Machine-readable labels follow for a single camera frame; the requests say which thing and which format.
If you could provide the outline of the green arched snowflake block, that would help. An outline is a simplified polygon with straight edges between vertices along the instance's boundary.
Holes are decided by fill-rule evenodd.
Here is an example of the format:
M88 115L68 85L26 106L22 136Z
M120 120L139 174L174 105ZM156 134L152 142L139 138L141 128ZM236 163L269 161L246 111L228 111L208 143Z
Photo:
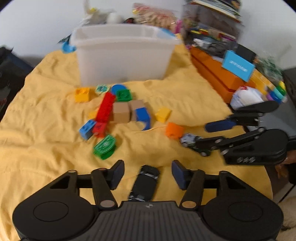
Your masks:
M93 148L93 154L100 159L105 160L113 155L115 148L116 139L111 135L107 135Z

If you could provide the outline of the black toy car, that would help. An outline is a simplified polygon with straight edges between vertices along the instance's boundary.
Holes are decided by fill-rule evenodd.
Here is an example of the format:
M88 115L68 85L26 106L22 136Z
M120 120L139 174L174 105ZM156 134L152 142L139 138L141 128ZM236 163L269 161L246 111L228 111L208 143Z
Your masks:
M208 149L199 148L196 146L191 147L191 149L194 150L195 152L199 153L200 156L202 156L202 157L208 157L211 155L211 151Z
M158 168L143 165L128 196L128 201L151 201L157 188L159 175Z

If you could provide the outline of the white egg shaped object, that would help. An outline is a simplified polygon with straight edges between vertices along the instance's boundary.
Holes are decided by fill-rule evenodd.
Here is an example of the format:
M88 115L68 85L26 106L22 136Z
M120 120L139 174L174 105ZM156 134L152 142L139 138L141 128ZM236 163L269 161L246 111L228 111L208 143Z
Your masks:
M123 17L117 13L110 13L107 16L107 24L121 24L123 22Z

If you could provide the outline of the baby wipes pack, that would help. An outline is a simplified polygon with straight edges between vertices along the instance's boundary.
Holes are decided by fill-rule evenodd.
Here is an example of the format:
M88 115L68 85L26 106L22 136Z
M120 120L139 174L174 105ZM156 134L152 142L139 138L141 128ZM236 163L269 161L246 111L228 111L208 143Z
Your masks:
M257 89L249 86L241 86L234 92L230 106L236 110L261 102L264 102L264 100L262 99L262 94Z

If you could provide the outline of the orange building brick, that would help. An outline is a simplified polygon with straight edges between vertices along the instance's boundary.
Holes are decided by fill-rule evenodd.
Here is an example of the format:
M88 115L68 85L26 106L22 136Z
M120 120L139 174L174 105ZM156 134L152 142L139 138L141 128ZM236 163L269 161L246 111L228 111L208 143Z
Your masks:
M166 125L166 136L174 140L178 140L183 136L185 128L175 123L168 123Z

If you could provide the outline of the left wooden cube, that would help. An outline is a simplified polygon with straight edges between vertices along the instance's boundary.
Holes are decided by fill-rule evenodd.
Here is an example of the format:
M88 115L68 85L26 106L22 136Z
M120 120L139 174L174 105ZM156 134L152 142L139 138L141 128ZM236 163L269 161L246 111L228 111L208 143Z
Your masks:
M128 123L130 121L130 107L127 102L115 102L113 104L113 120L116 123Z

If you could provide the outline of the yellow quilted cloth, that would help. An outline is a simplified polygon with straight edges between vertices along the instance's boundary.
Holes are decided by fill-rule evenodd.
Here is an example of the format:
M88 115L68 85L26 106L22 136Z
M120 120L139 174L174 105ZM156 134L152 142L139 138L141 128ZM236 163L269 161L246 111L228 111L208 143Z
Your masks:
M139 169L157 167L160 180L155 201L180 202L182 190L172 174L171 163L179 160L188 169L216 175L229 171L259 192L273 197L266 170L260 166L227 166L218 152L209 157L184 148L168 138L166 126L152 120L152 128L141 123L110 123L108 132L116 139L114 154L102 160L93 154L95 137L85 141L79 129L97 109L101 96L77 103L74 92L79 84L75 53L54 51L27 76L25 85L8 106L1 121L1 240L18 240L12 223L15 207L68 170L88 174L100 167L125 162L125 175L113 192L117 202L128 198ZM204 124L228 116L231 111L191 63L184 45L177 45L163 80L126 83L135 99L145 102L150 115L160 108L171 110L169 121L186 131L206 137Z

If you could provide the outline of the yellow hollow building brick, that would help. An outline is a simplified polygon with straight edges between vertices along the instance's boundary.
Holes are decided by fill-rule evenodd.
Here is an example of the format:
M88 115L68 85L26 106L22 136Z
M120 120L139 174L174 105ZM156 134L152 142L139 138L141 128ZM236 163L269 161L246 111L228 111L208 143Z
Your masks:
M81 87L75 90L75 102L82 103L90 100L90 88Z

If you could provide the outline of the clear box of toys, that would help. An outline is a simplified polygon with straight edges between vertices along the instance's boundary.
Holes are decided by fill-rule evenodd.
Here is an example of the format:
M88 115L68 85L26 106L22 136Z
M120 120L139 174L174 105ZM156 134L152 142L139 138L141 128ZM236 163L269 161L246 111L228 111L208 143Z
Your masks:
M222 58L234 50L243 32L241 21L200 4L185 4L181 35L185 45Z

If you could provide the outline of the green frog tile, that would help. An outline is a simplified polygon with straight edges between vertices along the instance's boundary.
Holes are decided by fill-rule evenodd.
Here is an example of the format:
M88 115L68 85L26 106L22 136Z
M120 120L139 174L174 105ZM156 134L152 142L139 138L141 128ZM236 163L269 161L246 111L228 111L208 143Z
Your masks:
M109 92L109 90L110 90L110 86L109 85L100 84L100 85L97 85L97 87L95 89L95 93L97 95L101 95L101 94L104 94L104 93Z

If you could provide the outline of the blue round disc piece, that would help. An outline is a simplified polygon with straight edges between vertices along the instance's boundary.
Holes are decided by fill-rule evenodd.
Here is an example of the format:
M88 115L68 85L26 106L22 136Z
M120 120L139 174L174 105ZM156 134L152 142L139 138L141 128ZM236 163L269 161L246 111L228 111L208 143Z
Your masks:
M125 90L127 89L127 87L125 85L122 85L122 84L115 84L111 87L110 91L113 95L116 95L116 93L119 91L119 90Z

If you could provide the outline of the stack of picture books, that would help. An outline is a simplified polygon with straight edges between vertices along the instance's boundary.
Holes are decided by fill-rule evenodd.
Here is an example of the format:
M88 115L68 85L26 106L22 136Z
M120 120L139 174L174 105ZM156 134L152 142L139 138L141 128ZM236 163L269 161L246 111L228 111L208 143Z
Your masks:
M216 11L228 18L240 23L241 1L223 1L223 0L194 0L186 1L185 6L202 6L209 10Z

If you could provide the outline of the translucent white storage bin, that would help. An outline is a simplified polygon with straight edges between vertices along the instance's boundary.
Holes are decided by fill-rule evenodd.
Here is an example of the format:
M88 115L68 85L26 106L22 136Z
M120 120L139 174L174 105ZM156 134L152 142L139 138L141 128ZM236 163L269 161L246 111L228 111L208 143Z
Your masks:
M131 80L163 79L180 39L168 30L138 24L106 24L76 28L81 86Z

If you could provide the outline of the snack biscuit bag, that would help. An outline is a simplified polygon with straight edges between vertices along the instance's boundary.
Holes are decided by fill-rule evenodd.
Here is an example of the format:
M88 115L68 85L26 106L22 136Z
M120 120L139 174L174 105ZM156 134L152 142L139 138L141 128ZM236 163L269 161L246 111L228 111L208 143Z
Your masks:
M178 19L175 14L168 9L134 3L132 13L134 14L134 19L137 24L164 28L172 32L176 30Z

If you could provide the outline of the white plastic bag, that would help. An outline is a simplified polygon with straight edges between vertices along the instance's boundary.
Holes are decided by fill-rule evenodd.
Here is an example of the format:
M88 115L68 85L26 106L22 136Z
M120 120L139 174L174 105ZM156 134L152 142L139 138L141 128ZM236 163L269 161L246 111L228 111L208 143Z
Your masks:
M83 1L83 9L84 17L79 23L79 27L105 24L107 17L113 12L112 10L91 8L89 0Z

